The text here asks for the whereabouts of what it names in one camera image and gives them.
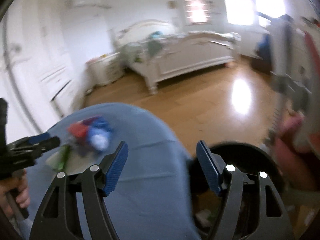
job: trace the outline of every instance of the white bed frame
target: white bed frame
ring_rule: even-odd
[[[178,30],[170,22],[147,20],[138,22],[122,31],[119,46],[147,38],[151,33],[177,34]],[[222,37],[210,32],[189,32],[179,42],[162,49],[152,59],[144,58],[142,63],[132,63],[130,67],[142,75],[151,94],[157,93],[159,81],[194,70],[237,61],[239,35]]]

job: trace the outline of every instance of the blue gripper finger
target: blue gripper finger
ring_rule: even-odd
[[[196,153],[210,190],[220,197],[225,187],[222,186],[225,162],[220,155],[212,154],[204,141],[197,143]]]
[[[50,133],[45,132],[45,133],[42,133],[42,134],[39,134],[36,136],[29,137],[28,143],[36,144],[36,143],[40,143],[40,142],[47,140],[47,139],[50,139],[50,138],[51,138]]]
[[[122,169],[129,155],[128,145],[122,141],[114,155],[115,157],[105,173],[105,186],[103,187],[103,191],[107,196],[116,188]]]

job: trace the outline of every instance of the blue bedsheet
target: blue bedsheet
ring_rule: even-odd
[[[160,119],[141,108],[121,103],[91,106],[64,118],[49,132],[67,137],[67,127],[102,115],[114,130],[107,154],[121,140],[129,145],[129,157],[116,186],[105,199],[120,240],[199,240],[191,216],[187,163],[189,153]],[[56,152],[45,153],[28,168],[33,220],[55,173],[45,164]],[[99,163],[103,156],[97,156]],[[84,239],[91,239],[85,222],[82,196],[78,194],[79,216]]]

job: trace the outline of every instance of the human hand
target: human hand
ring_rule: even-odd
[[[8,204],[5,194],[15,188],[20,192],[15,199],[17,204],[20,208],[27,208],[30,205],[30,197],[26,171],[24,171],[24,174],[21,178],[8,178],[0,180],[0,207],[8,218],[12,217],[13,211]]]
[[[303,154],[293,147],[293,138],[300,129],[303,117],[296,114],[286,120],[279,132],[275,145],[275,159],[280,170],[296,189],[315,191],[316,180],[308,167]]]

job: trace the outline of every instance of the screw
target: screw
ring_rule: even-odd
[[[64,172],[59,172],[59,173],[57,174],[57,178],[58,178],[58,179],[62,179],[62,178],[64,177],[64,175],[65,175]]]
[[[90,167],[90,171],[97,171],[99,169],[99,166],[98,165],[92,165]]]
[[[268,174],[266,174],[264,171],[261,171],[260,173],[259,173],[259,175],[260,175],[260,177],[262,177],[262,178],[267,178],[268,177]]]
[[[231,165],[231,164],[228,164],[227,166],[226,166],[226,169],[228,170],[228,171],[235,171],[236,170],[236,167],[235,166],[233,166],[233,165]]]

